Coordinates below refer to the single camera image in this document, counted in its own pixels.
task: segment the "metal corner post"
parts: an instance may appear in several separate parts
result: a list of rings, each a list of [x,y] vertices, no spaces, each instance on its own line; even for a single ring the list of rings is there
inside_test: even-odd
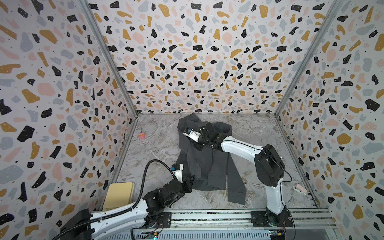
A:
[[[137,111],[133,105],[133,102],[131,101],[131,98],[127,92],[127,89],[122,82],[120,73],[116,67],[116,64],[114,60],[112,59],[111,55],[109,54],[109,50],[107,48],[107,45],[104,42],[103,35],[101,34],[100,28],[98,27],[98,24],[96,23],[96,19],[93,17],[92,10],[89,7],[89,3],[87,0],[78,0],[78,3],[80,4],[80,8],[82,12],[84,13],[85,19],[87,20],[90,29],[92,30],[95,39],[100,47],[101,53],[104,55],[107,64],[110,66],[112,74],[114,78],[116,79],[116,82],[121,89],[121,94],[123,95],[125,101],[128,104],[129,110],[132,112],[134,118],[137,118]]]
[[[342,3],[344,0],[334,0],[332,5],[330,6],[326,18],[321,24],[320,30],[315,36],[315,39],[311,46],[308,49],[308,52],[304,56],[303,61],[301,62],[299,68],[297,69],[295,75],[293,76],[292,82],[288,86],[288,89],[285,91],[285,94],[283,96],[283,99],[280,101],[279,106],[276,109],[275,116],[280,115],[281,111],[283,110],[285,103],[288,101],[290,94],[295,89],[295,86],[300,80],[300,77],[302,76],[303,72],[305,71],[308,63],[311,61],[313,55],[315,54],[317,48],[319,47],[321,41],[323,40],[325,34],[327,33],[329,27],[331,26],[333,20],[335,19],[337,13],[339,12]]]

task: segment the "marble floor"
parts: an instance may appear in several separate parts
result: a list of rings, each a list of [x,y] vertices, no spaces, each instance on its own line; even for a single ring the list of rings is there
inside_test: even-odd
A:
[[[134,201],[141,188],[144,168],[151,159],[160,159],[168,166],[177,160],[179,155],[179,136],[177,124],[179,118],[185,115],[139,115],[137,126],[128,148],[128,153],[122,164],[118,182],[134,182],[136,185]],[[240,114],[199,114],[202,121],[225,122],[232,125],[232,136],[236,139],[255,145],[271,144],[278,151],[293,177],[293,181],[284,183],[283,199],[288,208],[314,208],[314,202],[308,196],[302,196],[293,190],[293,185],[302,184],[302,179],[290,157],[275,119],[272,115],[240,115]],[[146,137],[140,139],[140,133]],[[256,175],[255,165],[232,154],[237,170],[247,189],[246,204],[241,205],[227,201],[226,190],[204,192],[193,190],[186,194],[172,209],[263,209],[266,207],[266,195],[263,184]],[[285,174],[284,180],[290,177]],[[162,187],[171,180],[169,172],[160,164],[152,163],[147,171],[143,195],[148,191]]]

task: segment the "terrazzo wallpaper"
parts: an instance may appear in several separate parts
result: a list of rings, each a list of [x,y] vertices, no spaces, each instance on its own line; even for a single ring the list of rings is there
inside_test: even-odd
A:
[[[384,236],[383,4],[343,3],[278,116],[348,240]]]
[[[89,0],[139,113],[274,112],[332,0]]]
[[[132,119],[75,1],[0,1],[0,238],[97,209]]]

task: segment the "perforated metal panel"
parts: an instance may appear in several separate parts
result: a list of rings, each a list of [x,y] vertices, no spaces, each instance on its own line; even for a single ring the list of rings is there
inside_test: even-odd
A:
[[[143,239],[146,234],[134,234],[135,239]],[[131,239],[129,232],[123,232],[106,238],[106,240]],[[205,231],[163,231],[158,239],[228,239],[228,240],[270,240],[268,230],[205,230]]]

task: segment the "garment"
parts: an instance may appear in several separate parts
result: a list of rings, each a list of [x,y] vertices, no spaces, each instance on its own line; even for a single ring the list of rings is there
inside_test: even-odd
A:
[[[179,119],[180,155],[176,164],[183,164],[183,175],[194,175],[193,189],[201,191],[225,190],[228,176],[228,201],[245,204],[246,189],[237,171],[231,154],[204,146],[201,151],[194,147],[194,141],[183,135],[184,130],[205,125],[196,114],[192,113]],[[232,126],[223,122],[212,123],[219,132],[232,134]]]

